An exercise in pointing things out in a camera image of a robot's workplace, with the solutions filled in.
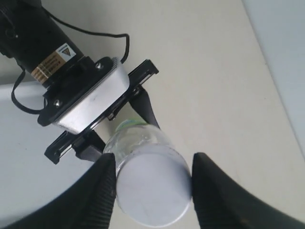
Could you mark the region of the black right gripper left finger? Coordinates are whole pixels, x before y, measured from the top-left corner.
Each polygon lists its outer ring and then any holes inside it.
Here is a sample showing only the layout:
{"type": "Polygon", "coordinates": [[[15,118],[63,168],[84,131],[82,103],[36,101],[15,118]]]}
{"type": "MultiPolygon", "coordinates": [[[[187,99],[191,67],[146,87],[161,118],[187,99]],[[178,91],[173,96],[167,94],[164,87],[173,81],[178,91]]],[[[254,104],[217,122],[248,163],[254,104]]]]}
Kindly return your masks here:
{"type": "Polygon", "coordinates": [[[115,156],[106,153],[60,196],[6,228],[107,229],[115,198],[115,156]]]}

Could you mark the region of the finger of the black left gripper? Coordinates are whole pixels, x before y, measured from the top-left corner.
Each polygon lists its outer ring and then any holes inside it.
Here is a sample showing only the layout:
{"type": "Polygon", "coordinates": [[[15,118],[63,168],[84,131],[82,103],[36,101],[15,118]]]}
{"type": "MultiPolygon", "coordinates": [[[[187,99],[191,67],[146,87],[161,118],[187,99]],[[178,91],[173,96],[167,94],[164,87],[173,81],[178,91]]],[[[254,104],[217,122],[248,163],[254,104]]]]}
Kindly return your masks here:
{"type": "Polygon", "coordinates": [[[94,130],[91,130],[75,141],[72,148],[78,159],[96,162],[103,154],[105,142],[94,130]]]}
{"type": "Polygon", "coordinates": [[[137,87],[129,103],[133,110],[148,124],[160,128],[154,115],[151,101],[143,87],[137,87]]]}

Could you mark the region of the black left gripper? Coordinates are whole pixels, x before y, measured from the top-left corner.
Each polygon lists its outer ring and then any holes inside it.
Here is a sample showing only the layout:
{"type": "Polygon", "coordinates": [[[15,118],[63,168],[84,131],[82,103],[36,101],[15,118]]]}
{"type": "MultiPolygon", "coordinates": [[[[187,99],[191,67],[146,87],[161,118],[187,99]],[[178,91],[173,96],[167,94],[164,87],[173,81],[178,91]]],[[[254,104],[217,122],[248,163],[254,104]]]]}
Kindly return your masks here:
{"type": "MultiPolygon", "coordinates": [[[[88,56],[84,55],[63,32],[60,28],[62,24],[63,21],[48,12],[39,0],[1,1],[0,52],[8,58],[15,59],[22,70],[14,88],[20,85],[26,73],[30,73],[46,89],[46,92],[61,81],[78,74],[79,71],[73,70],[73,67],[79,66],[88,56]]],[[[130,36],[123,33],[118,34],[117,37],[126,40],[124,55],[119,58],[124,65],[129,56],[130,36]]],[[[135,89],[143,87],[143,83],[157,73],[158,69],[153,62],[144,60],[138,67],[127,73],[130,81],[129,88],[114,104],[79,134],[75,135],[63,129],[63,133],[45,150],[45,156],[52,163],[59,163],[60,158],[68,150],[73,149],[72,144],[75,141],[94,130],[96,125],[104,119],[114,119],[126,104],[130,104],[129,100],[135,89]]],[[[45,94],[43,108],[40,110],[22,105],[15,94],[11,94],[11,100],[23,112],[39,117],[48,103],[45,94]]]]}

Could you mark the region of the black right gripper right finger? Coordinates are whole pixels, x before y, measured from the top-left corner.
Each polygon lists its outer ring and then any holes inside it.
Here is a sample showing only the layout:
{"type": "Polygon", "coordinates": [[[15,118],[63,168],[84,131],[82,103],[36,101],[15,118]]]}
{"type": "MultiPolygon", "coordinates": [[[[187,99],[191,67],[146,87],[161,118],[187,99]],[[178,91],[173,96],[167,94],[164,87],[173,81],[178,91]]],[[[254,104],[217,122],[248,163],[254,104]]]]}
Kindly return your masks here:
{"type": "Polygon", "coordinates": [[[193,156],[194,210],[202,229],[303,229],[305,224],[261,201],[205,153],[193,156]]]}

